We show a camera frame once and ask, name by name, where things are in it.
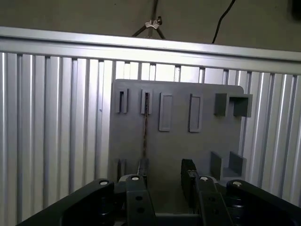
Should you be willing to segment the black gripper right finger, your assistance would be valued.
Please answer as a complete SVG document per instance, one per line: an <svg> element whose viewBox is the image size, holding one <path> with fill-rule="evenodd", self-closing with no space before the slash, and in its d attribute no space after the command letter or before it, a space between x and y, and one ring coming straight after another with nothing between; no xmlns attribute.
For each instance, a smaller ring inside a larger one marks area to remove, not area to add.
<svg viewBox="0 0 301 226"><path fill-rule="evenodd" d="M182 159L181 186L204 226L299 226L301 209L243 180L222 186Z"/></svg>

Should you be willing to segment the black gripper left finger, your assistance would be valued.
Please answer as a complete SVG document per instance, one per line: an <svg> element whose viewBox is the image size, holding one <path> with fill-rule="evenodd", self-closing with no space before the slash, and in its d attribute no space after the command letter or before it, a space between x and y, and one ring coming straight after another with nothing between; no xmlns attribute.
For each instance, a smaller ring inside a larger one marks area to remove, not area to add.
<svg viewBox="0 0 301 226"><path fill-rule="evenodd" d="M155 226L156 214L147 189L149 160L139 161L137 174L119 182L96 179L20 223L22 226Z"/></svg>

